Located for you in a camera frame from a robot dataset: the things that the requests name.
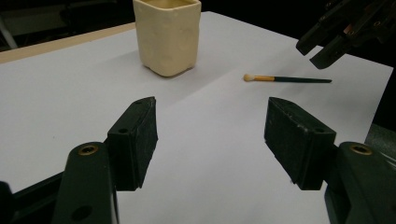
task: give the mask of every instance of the cream-colored ceramic cup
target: cream-colored ceramic cup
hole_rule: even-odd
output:
[[[137,44],[142,64],[163,77],[195,66],[201,2],[134,0]]]

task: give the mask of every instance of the paintbrush bristles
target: paintbrush bristles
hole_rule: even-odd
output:
[[[264,77],[264,76],[252,76],[249,74],[244,75],[244,80],[245,81],[274,81],[274,77]]]

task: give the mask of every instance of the dark background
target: dark background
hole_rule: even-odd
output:
[[[66,8],[68,4],[81,1],[94,0],[0,0],[0,11],[60,4],[65,5]],[[302,37],[318,22],[318,19],[326,12],[325,5],[327,3],[323,0],[244,2],[201,0],[201,2],[202,11],[213,11],[296,39]],[[60,37],[79,35],[134,21],[132,0],[119,0],[118,6],[99,4],[92,7],[74,8],[63,11],[63,17],[70,27],[66,30],[56,31],[68,33],[67,35],[58,35]],[[39,42],[39,40],[34,42],[34,37],[34,35],[29,35],[32,44]],[[16,36],[15,39],[29,45],[26,36]],[[376,39],[367,41],[348,54],[396,67],[396,35],[393,35],[384,44],[380,44]],[[394,132],[396,132],[396,119],[393,117],[396,114],[393,105],[395,90],[396,72],[393,71],[374,118],[374,124]]]

